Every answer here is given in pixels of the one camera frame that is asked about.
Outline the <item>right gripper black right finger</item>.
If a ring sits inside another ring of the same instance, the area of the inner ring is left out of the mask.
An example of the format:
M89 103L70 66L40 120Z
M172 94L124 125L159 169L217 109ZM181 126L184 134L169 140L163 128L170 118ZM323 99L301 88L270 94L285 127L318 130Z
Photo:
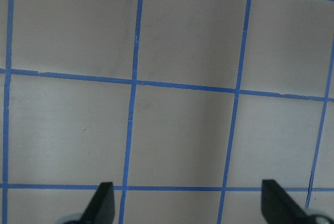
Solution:
M261 213L268 224L312 223L312 218L275 180L262 180Z

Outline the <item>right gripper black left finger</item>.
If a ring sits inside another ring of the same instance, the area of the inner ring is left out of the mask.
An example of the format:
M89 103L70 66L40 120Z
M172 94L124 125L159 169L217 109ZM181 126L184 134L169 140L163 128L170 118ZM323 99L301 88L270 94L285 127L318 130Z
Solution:
M112 224L115 218L115 199L112 182L102 182L81 216L81 223Z

